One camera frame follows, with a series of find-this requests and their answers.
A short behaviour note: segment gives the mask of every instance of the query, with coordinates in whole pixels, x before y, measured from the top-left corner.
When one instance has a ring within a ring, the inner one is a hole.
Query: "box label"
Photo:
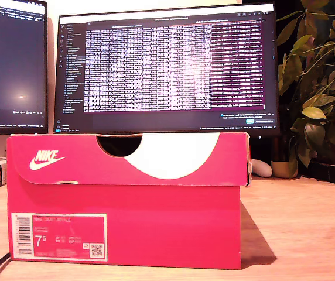
[[[108,261],[106,214],[12,213],[18,259]]]

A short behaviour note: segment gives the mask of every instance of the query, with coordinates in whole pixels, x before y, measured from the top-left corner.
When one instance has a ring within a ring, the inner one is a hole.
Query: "white wall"
[[[56,85],[57,26],[59,15],[78,13],[120,12],[148,9],[182,8],[241,3],[242,0],[45,0],[48,15],[48,123],[53,132],[54,92]],[[0,136],[0,156],[5,156],[6,135]]]

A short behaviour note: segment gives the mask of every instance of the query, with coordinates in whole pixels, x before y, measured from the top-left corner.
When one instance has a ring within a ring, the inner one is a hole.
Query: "nike shoe box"
[[[241,267],[246,133],[144,134],[126,157],[96,135],[12,135],[7,165],[13,260]]]

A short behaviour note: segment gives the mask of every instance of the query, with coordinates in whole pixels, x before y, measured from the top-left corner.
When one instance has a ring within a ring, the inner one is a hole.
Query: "barcode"
[[[16,241],[17,253],[21,255],[32,255],[31,221],[29,217],[16,218]]]

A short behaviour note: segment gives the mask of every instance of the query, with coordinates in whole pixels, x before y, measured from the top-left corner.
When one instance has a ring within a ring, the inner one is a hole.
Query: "qr code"
[[[104,259],[104,244],[90,243],[90,257]]]

